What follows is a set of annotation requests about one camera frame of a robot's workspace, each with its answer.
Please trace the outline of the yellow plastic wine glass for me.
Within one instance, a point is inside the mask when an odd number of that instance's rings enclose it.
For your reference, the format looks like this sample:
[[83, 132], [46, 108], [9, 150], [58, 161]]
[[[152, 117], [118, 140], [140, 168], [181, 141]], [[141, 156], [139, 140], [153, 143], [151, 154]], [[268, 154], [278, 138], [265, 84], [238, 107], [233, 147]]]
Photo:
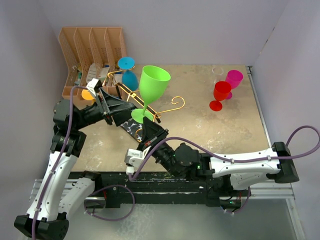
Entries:
[[81, 97], [86, 101], [95, 101], [95, 98], [91, 95], [91, 93], [87, 89], [82, 90]]

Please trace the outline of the blue plastic wine glass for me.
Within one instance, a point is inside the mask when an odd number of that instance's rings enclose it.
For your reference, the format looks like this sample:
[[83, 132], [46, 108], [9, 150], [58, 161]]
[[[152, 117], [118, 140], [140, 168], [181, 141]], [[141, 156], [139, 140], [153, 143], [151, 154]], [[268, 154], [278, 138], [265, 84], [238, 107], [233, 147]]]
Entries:
[[135, 60], [132, 57], [122, 57], [118, 61], [118, 67], [123, 70], [121, 82], [131, 91], [136, 91], [139, 87], [137, 76], [132, 71], [135, 66]]

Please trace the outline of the green plastic wine glass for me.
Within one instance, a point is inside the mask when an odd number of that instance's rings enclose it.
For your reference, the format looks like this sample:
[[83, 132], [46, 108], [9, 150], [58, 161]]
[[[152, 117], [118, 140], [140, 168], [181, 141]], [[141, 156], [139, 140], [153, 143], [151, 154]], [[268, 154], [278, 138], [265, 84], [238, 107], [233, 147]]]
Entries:
[[153, 120], [154, 116], [147, 111], [147, 107], [164, 94], [170, 80], [171, 75], [161, 67], [146, 65], [142, 68], [139, 93], [144, 104], [143, 108], [137, 108], [131, 112], [133, 120], [140, 124], [143, 123], [144, 117]]

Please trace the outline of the red plastic wine glass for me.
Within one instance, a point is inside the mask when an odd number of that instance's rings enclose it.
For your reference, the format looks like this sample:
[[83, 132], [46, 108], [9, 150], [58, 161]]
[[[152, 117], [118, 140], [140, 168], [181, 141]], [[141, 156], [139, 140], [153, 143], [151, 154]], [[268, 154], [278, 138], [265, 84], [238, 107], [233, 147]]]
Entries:
[[215, 84], [213, 89], [214, 100], [209, 103], [209, 107], [212, 111], [218, 112], [222, 110], [224, 101], [231, 92], [231, 85], [226, 81], [219, 81]]

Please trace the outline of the clear glass wine glass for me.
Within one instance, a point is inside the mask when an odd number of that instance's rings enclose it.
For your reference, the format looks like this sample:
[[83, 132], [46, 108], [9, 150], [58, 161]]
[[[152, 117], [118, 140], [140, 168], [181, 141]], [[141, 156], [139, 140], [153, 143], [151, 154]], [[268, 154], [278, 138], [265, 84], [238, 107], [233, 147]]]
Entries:
[[212, 68], [212, 73], [214, 75], [214, 84], [223, 80], [224, 70], [222, 67], [215, 66]]

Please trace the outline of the pink plastic wine glass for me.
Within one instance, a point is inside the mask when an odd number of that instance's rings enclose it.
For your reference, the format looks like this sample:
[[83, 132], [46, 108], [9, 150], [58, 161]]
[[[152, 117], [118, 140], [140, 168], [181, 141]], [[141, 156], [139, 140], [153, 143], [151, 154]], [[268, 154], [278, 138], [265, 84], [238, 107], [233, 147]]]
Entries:
[[231, 86], [231, 91], [229, 92], [226, 98], [227, 100], [232, 98], [233, 96], [232, 90], [237, 88], [240, 85], [243, 78], [244, 78], [244, 75], [239, 70], [232, 69], [227, 73], [225, 81], [229, 83]]

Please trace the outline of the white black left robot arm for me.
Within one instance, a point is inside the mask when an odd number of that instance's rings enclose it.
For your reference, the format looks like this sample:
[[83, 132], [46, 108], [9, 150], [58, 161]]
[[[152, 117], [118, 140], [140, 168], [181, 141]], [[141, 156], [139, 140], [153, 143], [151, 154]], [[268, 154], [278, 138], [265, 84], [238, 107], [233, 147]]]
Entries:
[[102, 176], [97, 172], [80, 174], [75, 186], [63, 191], [70, 172], [78, 160], [86, 140], [81, 129], [105, 120], [120, 126], [130, 119], [133, 103], [109, 95], [99, 88], [95, 103], [78, 109], [72, 99], [62, 99], [54, 107], [54, 136], [49, 161], [40, 188], [26, 214], [18, 215], [14, 227], [33, 240], [62, 240], [69, 221], [86, 197], [103, 191]]

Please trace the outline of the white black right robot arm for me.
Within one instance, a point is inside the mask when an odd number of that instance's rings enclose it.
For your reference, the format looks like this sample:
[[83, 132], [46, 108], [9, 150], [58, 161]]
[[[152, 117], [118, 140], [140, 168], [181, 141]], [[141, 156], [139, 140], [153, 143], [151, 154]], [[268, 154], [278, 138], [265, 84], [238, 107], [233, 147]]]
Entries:
[[256, 152], [218, 154], [199, 151], [186, 140], [173, 149], [165, 141], [167, 135], [168, 130], [144, 117], [138, 150], [147, 150], [148, 155], [175, 177], [190, 181], [226, 177], [222, 190], [228, 196], [267, 180], [277, 184], [300, 180], [290, 151], [283, 142], [275, 142], [272, 147]]

